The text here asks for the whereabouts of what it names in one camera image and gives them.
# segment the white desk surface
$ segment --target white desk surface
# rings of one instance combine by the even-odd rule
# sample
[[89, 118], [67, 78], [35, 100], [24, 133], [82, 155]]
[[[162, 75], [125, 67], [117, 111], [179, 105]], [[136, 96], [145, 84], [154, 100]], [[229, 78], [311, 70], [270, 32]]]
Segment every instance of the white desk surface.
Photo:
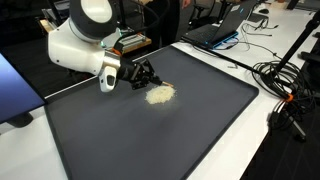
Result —
[[[270, 9], [269, 17], [269, 27], [274, 25], [279, 25], [279, 27], [274, 30], [266, 29], [261, 33], [270, 33], [273, 36], [248, 35], [249, 42], [270, 48], [282, 57], [313, 16], [301, 10]], [[310, 51], [315, 42], [316, 38], [309, 37], [298, 52]], [[228, 68], [227, 66], [233, 64], [203, 54], [190, 44], [176, 43], [174, 46], [232, 76], [257, 86], [251, 74], [241, 67]], [[238, 44], [231, 50], [219, 52], [251, 66], [257, 62], [273, 60], [272, 54], [266, 50], [254, 46], [251, 46], [249, 51], [246, 49], [245, 44]], [[303, 60], [297, 58], [297, 55], [294, 55], [290, 62], [298, 67], [304, 63]], [[260, 88], [259, 96], [230, 126], [189, 179], [239, 179], [267, 134], [267, 116], [278, 101]], [[13, 129], [0, 136], [0, 179], [67, 179], [44, 109], [39, 108], [31, 114], [35, 120], [30, 125], [21, 129]]]

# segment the laptop screen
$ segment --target laptop screen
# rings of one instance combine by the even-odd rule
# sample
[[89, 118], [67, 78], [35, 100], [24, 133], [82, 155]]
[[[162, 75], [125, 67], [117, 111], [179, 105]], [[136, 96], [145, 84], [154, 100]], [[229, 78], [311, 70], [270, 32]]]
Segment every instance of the laptop screen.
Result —
[[0, 124], [45, 104], [0, 53]]
[[256, 0], [244, 0], [229, 6], [225, 13], [226, 16], [213, 41], [221, 40], [221, 38], [225, 38], [227, 35], [234, 33], [242, 21], [247, 19], [251, 9], [256, 3]]

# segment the chair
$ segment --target chair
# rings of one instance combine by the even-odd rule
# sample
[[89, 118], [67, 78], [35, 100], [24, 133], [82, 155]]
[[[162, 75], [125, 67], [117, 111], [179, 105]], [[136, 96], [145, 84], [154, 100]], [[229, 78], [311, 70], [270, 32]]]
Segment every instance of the chair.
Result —
[[[214, 8], [215, 0], [194, 0], [193, 11], [189, 18], [189, 29], [195, 29], [205, 24], [211, 23], [210, 21], [215, 21], [213, 18], [209, 18], [210, 14]], [[208, 10], [208, 13], [201, 16], [204, 10]]]

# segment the keyboard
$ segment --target keyboard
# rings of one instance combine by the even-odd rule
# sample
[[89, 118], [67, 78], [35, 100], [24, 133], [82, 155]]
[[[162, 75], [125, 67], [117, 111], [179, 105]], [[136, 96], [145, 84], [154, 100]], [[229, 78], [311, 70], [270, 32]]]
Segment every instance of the keyboard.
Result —
[[215, 27], [212, 25], [206, 25], [186, 33], [185, 36], [194, 41], [205, 43], [213, 39], [217, 30], [218, 30], [218, 27]]

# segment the monitor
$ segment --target monitor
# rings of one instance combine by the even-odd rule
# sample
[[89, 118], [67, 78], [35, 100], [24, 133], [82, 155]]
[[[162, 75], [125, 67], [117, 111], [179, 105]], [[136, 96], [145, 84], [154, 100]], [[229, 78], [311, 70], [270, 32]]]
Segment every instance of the monitor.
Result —
[[27, 117], [25, 114], [44, 105], [45, 102], [0, 53], [0, 124]]

